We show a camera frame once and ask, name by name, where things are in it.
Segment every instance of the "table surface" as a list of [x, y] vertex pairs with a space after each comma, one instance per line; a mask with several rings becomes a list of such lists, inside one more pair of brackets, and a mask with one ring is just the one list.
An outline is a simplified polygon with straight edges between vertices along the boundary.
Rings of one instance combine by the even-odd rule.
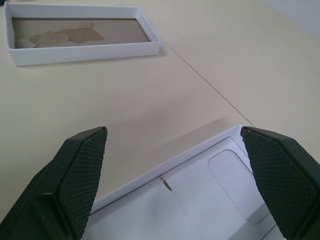
[[98, 126], [98, 198], [236, 124], [293, 137], [320, 160], [320, 42], [302, 28], [256, 0], [90, 4], [140, 7], [160, 54], [16, 67], [0, 34], [0, 220], [65, 139]]

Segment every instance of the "white box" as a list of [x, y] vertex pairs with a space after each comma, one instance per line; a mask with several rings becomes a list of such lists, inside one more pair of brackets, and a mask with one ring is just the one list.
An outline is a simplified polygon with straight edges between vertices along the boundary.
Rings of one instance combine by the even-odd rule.
[[97, 199], [82, 240], [263, 239], [276, 223], [258, 192], [241, 128]]
[[[8, 3], [4, 5], [7, 48], [17, 66], [67, 63], [156, 55], [160, 39], [141, 10], [132, 6], [55, 5]], [[136, 19], [150, 42], [15, 48], [13, 18], [27, 19]]]

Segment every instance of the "white wall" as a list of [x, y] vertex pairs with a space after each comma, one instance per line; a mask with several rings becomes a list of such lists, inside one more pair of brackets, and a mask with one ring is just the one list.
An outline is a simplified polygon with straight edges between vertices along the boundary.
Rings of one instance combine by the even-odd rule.
[[320, 0], [263, 0], [307, 32], [320, 39]]

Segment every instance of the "diamond pattern grip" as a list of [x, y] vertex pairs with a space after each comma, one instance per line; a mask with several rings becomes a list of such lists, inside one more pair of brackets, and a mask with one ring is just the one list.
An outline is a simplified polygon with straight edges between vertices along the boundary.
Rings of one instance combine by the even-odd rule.
[[80, 147], [58, 189], [58, 200], [76, 239], [81, 239], [99, 186], [107, 132]]
[[292, 238], [311, 211], [318, 190], [273, 139], [241, 131], [258, 190], [282, 235]]

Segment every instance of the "small tear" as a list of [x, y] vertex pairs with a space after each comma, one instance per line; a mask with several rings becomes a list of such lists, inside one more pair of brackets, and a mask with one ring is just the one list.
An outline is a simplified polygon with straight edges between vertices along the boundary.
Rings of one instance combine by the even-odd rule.
[[172, 188], [169, 186], [167, 181], [163, 177], [160, 177], [160, 180], [162, 180], [163, 184], [166, 186], [166, 188], [169, 189], [172, 192]]

